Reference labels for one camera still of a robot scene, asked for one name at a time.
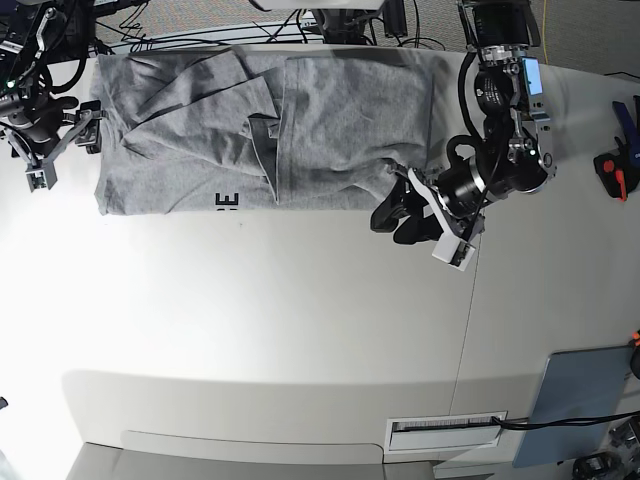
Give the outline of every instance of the black clamp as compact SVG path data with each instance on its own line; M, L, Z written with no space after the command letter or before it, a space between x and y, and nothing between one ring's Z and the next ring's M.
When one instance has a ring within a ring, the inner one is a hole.
M392 233L399 245L415 245L418 242L438 240L442 227L435 215L424 217L428 202L415 191L411 182L396 174L398 181L389 196L371 215L371 230L376 233ZM407 218L400 225L400 220Z
M625 202L640 183L640 96L633 97L636 122L622 102L613 102L613 109L622 126L625 142L615 137L618 153L607 152L593 159L596 174L612 198Z

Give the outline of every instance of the blue object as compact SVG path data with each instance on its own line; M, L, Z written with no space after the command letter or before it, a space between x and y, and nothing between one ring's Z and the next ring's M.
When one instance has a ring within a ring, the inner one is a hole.
M624 390L628 346L554 353L549 357L530 423L613 415ZM602 442L608 424L549 427L524 434L513 466L530 467L585 457Z
M640 116L640 97L633 97L636 104L636 115ZM640 168L640 121L634 123L627 106L622 102L613 102L613 110L622 126L629 149L629 163Z

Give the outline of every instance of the white table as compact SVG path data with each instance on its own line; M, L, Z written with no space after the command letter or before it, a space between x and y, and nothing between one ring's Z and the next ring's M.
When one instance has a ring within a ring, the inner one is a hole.
M435 158L463 132L462 55L425 54L437 72ZM81 99L92 69L72 92ZM56 83L73 71L55 67ZM404 406L391 416L527 414L550 353L620 344L640 327L640 196L609 199L591 164L619 133L611 100L630 104L640 87L560 68L543 67L542 77L559 174L539 195L488 209L477 272L475 259L460 273L433 259L430 245L403 248L370 233L364 212L101 217L97 156L71 147L56 162L55 188L30 194L3 145L0 394L11 405L0 412L0 450L26 479L64 478L82 439L61 378L83 369L399 389ZM80 427L85 439L96 434ZM439 456L449 459L439 470L509 462L515 447L517 439Z

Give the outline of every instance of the folded shirt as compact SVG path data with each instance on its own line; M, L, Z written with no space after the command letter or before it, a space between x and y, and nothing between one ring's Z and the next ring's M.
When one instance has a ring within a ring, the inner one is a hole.
M351 58L99 58L103 214L225 208L373 210L389 166L422 168L432 81Z

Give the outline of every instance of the metal bracket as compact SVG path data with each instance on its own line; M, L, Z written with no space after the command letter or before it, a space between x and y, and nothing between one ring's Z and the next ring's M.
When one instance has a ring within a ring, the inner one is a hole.
M436 216L442 235L433 249L433 256L445 263L448 263L458 270L464 271L471 262L476 248L471 243L460 238L462 229L457 220L451 217L438 201L437 194L418 179L415 170L409 171L409 181L416 192L420 194L428 203L431 212ZM477 223L471 238L484 229L484 217L478 216Z

